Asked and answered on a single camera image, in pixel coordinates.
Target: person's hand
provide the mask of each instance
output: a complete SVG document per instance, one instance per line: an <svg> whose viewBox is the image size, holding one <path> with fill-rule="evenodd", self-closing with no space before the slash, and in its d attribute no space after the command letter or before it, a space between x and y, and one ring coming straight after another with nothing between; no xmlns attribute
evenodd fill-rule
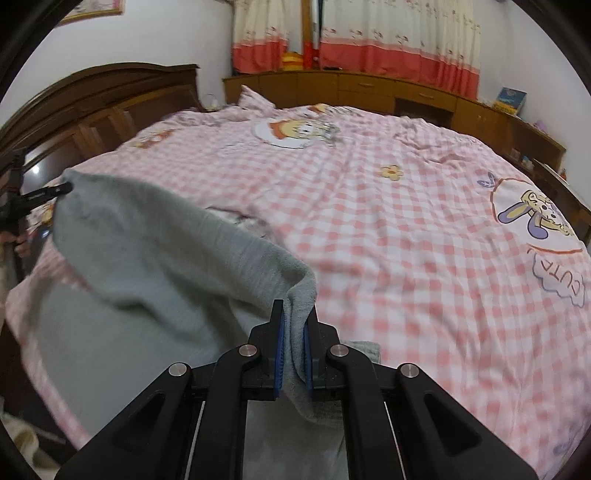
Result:
<svg viewBox="0 0 591 480"><path fill-rule="evenodd" d="M26 233L16 237L10 232L0 232L0 242L3 244L16 243L14 251L21 258L28 257L31 254L29 236Z"/></svg>

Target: box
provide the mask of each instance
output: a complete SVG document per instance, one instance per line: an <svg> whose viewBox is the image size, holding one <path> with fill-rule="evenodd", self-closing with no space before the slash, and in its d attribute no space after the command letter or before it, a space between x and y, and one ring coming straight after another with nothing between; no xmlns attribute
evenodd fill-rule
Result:
<svg viewBox="0 0 591 480"><path fill-rule="evenodd" d="M525 105L527 93L504 87L496 98L494 107L510 115L519 115Z"/></svg>

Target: white wall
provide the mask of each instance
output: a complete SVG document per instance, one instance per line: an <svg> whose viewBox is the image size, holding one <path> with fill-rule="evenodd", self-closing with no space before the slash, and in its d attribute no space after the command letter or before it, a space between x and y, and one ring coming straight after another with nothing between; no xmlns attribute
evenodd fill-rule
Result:
<svg viewBox="0 0 591 480"><path fill-rule="evenodd" d="M502 86L527 92L525 121L542 119L567 148L569 183L591 205L591 95L550 37L512 1L474 0L482 29L480 100Z"/></svg>
<svg viewBox="0 0 591 480"><path fill-rule="evenodd" d="M56 27L0 103L0 125L52 83L88 67L120 61L196 63L199 96L224 101L230 75L232 7L216 0L126 0L125 13Z"/></svg>

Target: wooden headboard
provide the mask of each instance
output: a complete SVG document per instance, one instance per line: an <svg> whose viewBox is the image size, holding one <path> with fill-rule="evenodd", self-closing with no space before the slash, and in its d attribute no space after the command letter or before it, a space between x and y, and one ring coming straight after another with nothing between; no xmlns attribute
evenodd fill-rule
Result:
<svg viewBox="0 0 591 480"><path fill-rule="evenodd" d="M0 155L25 148L22 191L35 190L65 168L116 149L169 113L191 107L204 111L198 68L113 63L73 73L8 120L0 129Z"/></svg>

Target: pillow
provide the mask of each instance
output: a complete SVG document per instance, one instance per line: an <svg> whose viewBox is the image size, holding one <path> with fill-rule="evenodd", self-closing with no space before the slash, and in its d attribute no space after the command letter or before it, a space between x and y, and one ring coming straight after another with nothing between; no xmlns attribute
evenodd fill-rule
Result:
<svg viewBox="0 0 591 480"><path fill-rule="evenodd" d="M259 110L263 113L275 110L274 103L271 103L246 85L242 85L242 93L240 94L240 100L238 100L238 106L249 110Z"/></svg>

